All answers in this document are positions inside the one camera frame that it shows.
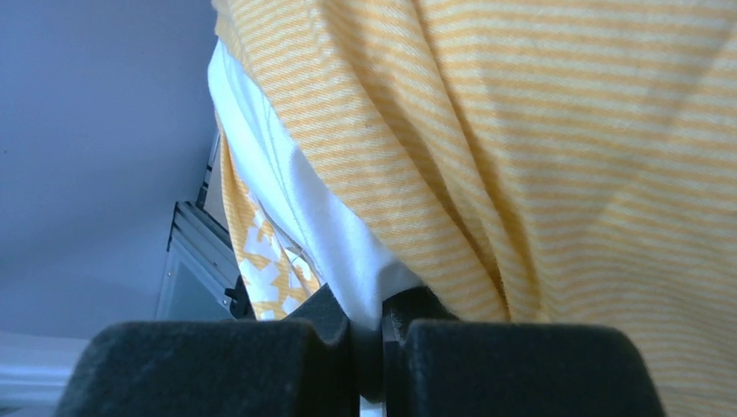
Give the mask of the orange Mickey Mouse pillowcase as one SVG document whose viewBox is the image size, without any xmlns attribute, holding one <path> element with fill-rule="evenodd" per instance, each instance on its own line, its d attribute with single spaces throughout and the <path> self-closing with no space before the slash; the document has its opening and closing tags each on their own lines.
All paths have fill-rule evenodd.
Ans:
<svg viewBox="0 0 737 417">
<path fill-rule="evenodd" d="M 736 413 L 733 1 L 216 1 L 321 180 L 464 319 L 623 330 Z"/>
</svg>

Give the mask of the white pillow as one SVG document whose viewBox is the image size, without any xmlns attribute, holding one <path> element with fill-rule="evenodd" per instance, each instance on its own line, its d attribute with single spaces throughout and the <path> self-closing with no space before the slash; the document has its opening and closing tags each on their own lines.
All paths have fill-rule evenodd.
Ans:
<svg viewBox="0 0 737 417">
<path fill-rule="evenodd" d="M 208 67 L 231 240 L 259 318 L 293 312 L 325 284 L 359 328 L 419 277 L 323 183 L 262 90 L 223 43 Z"/>
</svg>

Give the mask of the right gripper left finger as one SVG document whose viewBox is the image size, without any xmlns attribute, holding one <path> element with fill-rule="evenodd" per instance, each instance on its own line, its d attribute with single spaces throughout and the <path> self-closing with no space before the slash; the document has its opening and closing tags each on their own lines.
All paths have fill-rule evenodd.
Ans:
<svg viewBox="0 0 737 417">
<path fill-rule="evenodd" d="M 349 321 L 320 288 L 279 321 L 139 321 L 85 348 L 58 416 L 357 416 Z"/>
</svg>

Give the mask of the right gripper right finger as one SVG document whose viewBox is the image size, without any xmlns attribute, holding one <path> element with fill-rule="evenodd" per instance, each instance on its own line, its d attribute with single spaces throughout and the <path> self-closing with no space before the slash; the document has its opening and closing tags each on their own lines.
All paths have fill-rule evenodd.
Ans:
<svg viewBox="0 0 737 417">
<path fill-rule="evenodd" d="M 389 416 L 662 416 L 639 350 L 601 326 L 466 322 L 426 288 L 383 304 Z"/>
</svg>

